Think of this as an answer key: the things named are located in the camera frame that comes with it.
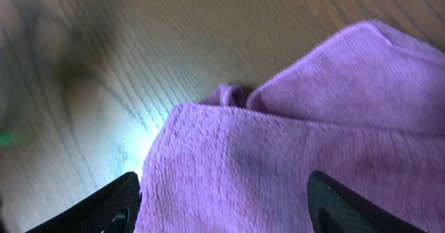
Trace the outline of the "pink purple cloth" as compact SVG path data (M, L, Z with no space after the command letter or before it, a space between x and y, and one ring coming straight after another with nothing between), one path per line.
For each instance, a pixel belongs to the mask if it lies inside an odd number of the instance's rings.
M144 162L139 232L310 232L321 170L395 216L444 231L444 54L353 24L244 96L176 106Z

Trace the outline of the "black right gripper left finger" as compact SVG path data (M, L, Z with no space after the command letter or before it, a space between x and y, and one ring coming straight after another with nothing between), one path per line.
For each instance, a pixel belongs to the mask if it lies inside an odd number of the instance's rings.
M138 176L127 172L29 233L132 233L140 203Z

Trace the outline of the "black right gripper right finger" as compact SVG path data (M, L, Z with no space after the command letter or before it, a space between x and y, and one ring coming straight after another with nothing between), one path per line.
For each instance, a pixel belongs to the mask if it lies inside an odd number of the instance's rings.
M307 206L315 233L423 233L320 170L309 176Z

